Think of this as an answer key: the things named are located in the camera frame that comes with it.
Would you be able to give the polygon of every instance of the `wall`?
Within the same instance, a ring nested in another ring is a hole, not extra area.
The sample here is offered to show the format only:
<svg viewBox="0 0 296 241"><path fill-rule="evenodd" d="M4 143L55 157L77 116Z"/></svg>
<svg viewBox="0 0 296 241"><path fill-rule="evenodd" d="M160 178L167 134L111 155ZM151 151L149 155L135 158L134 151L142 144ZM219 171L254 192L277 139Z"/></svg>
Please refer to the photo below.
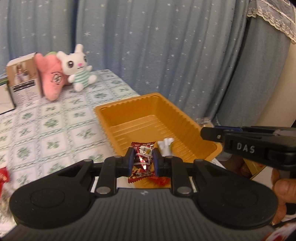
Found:
<svg viewBox="0 0 296 241"><path fill-rule="evenodd" d="M291 127L295 119L296 45L291 44L279 82L258 119L257 125Z"/></svg>

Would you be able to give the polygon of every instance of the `white small figurine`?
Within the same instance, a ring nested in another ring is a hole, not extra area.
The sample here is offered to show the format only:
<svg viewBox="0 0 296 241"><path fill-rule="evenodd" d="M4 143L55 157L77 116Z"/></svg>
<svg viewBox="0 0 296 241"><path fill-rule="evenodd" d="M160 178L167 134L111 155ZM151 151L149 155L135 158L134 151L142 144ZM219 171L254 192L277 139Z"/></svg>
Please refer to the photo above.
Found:
<svg viewBox="0 0 296 241"><path fill-rule="evenodd" d="M77 44L74 53L69 55L63 51L57 53L57 58L62 62L63 73L69 75L68 82L73 83L77 92L96 81L96 75L89 75L92 66L87 66L87 58L82 50L83 45Z"/></svg>

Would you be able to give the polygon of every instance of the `orange plastic tray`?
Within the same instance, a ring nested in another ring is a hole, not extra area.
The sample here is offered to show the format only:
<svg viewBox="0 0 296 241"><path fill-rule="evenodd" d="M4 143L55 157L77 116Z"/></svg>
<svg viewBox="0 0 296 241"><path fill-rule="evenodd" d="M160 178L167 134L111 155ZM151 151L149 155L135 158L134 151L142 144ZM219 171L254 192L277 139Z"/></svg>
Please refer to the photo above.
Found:
<svg viewBox="0 0 296 241"><path fill-rule="evenodd" d="M113 148L124 156L132 142L156 142L173 137L172 151L184 162L211 161L221 151L219 143L205 141L201 127L159 93L100 105L95 112Z"/></svg>

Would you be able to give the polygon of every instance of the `striped green shirt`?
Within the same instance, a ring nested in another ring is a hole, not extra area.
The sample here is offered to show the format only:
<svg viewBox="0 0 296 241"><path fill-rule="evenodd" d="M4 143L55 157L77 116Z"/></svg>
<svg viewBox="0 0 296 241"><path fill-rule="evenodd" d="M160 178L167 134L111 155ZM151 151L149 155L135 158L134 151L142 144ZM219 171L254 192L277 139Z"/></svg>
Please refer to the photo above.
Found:
<svg viewBox="0 0 296 241"><path fill-rule="evenodd" d="M89 84L89 72L83 70L80 73L75 74L74 83L82 83L84 88L87 87Z"/></svg>

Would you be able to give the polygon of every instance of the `pink plush toy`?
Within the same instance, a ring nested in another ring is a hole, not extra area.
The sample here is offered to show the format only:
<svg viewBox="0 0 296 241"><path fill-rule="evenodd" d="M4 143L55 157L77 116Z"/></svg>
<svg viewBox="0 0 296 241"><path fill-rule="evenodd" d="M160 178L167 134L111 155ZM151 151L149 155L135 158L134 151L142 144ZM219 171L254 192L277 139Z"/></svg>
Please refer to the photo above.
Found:
<svg viewBox="0 0 296 241"><path fill-rule="evenodd" d="M50 101L56 100L64 85L68 85L68 76L63 74L61 61L55 54L35 55L35 62L41 74L43 93Z"/></svg>

